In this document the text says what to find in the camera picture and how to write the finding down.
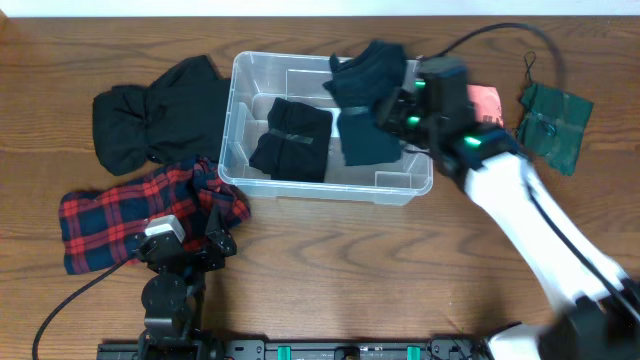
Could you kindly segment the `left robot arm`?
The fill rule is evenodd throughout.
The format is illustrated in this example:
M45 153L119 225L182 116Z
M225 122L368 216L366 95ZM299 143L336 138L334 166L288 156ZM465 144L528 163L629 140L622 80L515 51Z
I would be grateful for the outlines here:
M174 215L152 220L144 230L136 257L156 273L145 285L141 302L144 325L158 344L191 341L199 331L205 275L225 267L225 259L237 253L220 209L211 209L204 244L185 248L186 232Z

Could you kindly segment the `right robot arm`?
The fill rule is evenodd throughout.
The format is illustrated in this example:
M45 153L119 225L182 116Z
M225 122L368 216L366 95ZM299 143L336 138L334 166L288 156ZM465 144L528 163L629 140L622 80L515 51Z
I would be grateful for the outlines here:
M427 154L500 227L539 281L553 324L514 325L485 341L491 359L636 359L639 286L558 206L506 130L477 121L458 58L419 61L379 126Z

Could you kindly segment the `navy garment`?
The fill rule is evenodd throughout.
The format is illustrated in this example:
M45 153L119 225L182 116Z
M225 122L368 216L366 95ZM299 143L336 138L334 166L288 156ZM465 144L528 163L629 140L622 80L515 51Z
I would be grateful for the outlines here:
M401 158L397 137L377 126L375 106L403 85L407 58L400 44L372 41L357 57L329 58L332 78L323 84L340 108L337 128L347 166L393 163Z

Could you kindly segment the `green garment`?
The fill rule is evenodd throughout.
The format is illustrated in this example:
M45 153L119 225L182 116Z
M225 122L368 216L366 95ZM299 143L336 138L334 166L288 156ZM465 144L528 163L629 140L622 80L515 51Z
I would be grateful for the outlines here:
M520 98L523 119L517 140L564 176L572 176L594 104L582 97L534 82L536 53L524 55L526 86Z

